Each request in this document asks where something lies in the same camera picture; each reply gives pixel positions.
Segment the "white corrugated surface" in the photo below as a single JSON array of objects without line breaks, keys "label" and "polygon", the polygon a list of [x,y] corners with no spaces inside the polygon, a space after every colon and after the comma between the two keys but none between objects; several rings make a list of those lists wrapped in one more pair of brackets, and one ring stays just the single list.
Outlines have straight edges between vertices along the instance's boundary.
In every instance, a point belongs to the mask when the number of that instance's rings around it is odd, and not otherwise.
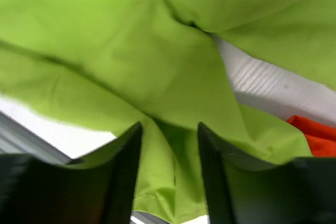
[{"label": "white corrugated surface", "polygon": [[208,216],[204,215],[204,216],[200,216],[194,220],[191,221],[187,221],[183,224],[208,224],[210,223]]},{"label": "white corrugated surface", "polygon": [[326,86],[250,57],[218,39],[236,98],[240,103],[266,111],[283,120],[306,116],[336,126],[336,93]]}]

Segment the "green cloth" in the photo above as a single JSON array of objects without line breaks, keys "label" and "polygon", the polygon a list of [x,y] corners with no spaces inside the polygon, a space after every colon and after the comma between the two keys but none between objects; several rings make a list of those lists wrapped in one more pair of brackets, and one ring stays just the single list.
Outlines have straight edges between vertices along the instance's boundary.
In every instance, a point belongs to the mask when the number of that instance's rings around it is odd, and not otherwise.
[{"label": "green cloth", "polygon": [[142,122],[134,209],[185,222],[206,214],[199,121],[273,163],[311,155],[297,129],[236,102],[203,31],[334,87],[334,4],[0,0],[0,92],[52,118],[115,135]]}]

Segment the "dark green object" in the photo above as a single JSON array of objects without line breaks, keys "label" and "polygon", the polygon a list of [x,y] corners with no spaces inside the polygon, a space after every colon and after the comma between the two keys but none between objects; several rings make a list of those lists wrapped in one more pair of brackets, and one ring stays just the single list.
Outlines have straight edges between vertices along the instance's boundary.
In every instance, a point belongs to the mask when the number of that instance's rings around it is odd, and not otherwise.
[{"label": "dark green object", "polygon": [[336,223],[336,158],[275,166],[198,127],[211,224]]},{"label": "dark green object", "polygon": [[138,123],[102,147],[114,150],[108,162],[89,169],[1,155],[0,223],[128,224],[141,135]]}]

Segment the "orange fabric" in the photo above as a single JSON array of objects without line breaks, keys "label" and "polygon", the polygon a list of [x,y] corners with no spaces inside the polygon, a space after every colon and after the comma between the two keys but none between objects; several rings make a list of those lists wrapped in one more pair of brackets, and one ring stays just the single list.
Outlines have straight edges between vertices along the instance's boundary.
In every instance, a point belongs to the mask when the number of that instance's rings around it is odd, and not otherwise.
[{"label": "orange fabric", "polygon": [[305,135],[312,154],[316,157],[336,157],[336,128],[298,115],[288,121]]}]

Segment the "lime green fabric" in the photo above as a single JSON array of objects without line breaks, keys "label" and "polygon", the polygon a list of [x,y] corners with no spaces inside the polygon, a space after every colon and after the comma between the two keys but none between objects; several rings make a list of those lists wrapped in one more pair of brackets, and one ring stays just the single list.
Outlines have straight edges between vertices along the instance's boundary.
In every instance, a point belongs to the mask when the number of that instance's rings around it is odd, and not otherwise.
[{"label": "lime green fabric", "polygon": [[186,24],[336,89],[336,0],[169,0]]}]

